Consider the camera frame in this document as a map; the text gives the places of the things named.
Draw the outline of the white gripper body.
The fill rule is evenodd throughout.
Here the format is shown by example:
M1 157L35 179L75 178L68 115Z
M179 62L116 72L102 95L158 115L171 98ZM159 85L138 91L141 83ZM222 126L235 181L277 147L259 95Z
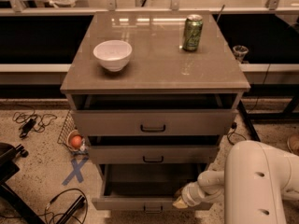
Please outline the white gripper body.
M204 192L197 182L192 182L183 188L181 198L188 206L196 206L203 201Z

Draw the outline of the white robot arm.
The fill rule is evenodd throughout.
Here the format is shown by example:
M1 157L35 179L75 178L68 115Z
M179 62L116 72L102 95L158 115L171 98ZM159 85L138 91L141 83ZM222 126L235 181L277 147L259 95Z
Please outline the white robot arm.
M297 200L299 157L257 141L235 144L222 171L204 171L176 193L178 209L224 202L225 224L287 224L283 202Z

